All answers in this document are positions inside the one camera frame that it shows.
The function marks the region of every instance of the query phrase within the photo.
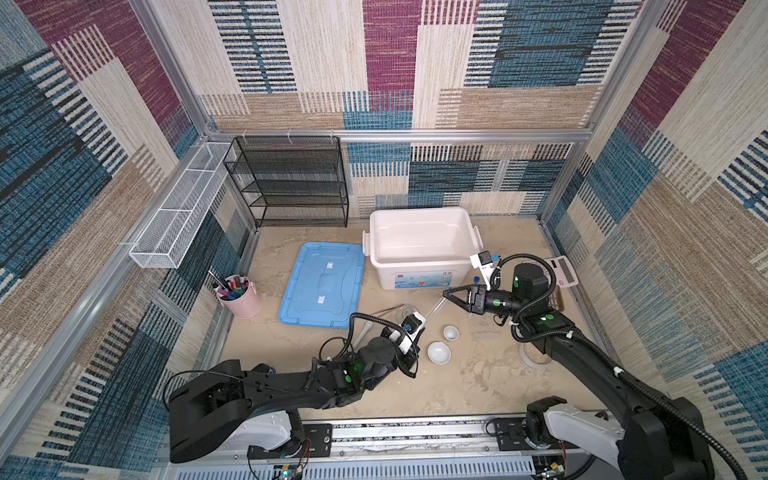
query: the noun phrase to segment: bin handle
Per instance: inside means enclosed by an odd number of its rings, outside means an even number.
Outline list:
[[[474,230],[475,230],[475,239],[478,241],[478,248],[480,249],[479,251],[482,252],[483,250],[482,238],[480,238],[480,230],[478,230],[477,225],[475,225]]]
[[[362,254],[368,257],[371,254],[371,234],[362,231]]]

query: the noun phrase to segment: product label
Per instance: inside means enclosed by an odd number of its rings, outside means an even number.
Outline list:
[[[453,272],[410,272],[395,276],[395,288],[450,286]]]

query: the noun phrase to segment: blue lid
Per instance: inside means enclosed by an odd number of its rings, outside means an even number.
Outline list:
[[[301,246],[283,294],[283,323],[345,329],[357,311],[366,256],[362,245],[309,242]]]

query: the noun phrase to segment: white wire basket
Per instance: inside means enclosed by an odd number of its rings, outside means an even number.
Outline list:
[[[131,248],[141,268],[178,268],[227,177],[224,160],[235,161],[230,144],[208,142],[184,170]]]

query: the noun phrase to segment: mesh basket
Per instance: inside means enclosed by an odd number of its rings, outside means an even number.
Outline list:
[[[257,225],[346,226],[337,137],[237,137],[232,152],[224,165]]]
[[[141,232],[130,255],[141,268],[178,268],[227,177],[230,144],[206,143]]]

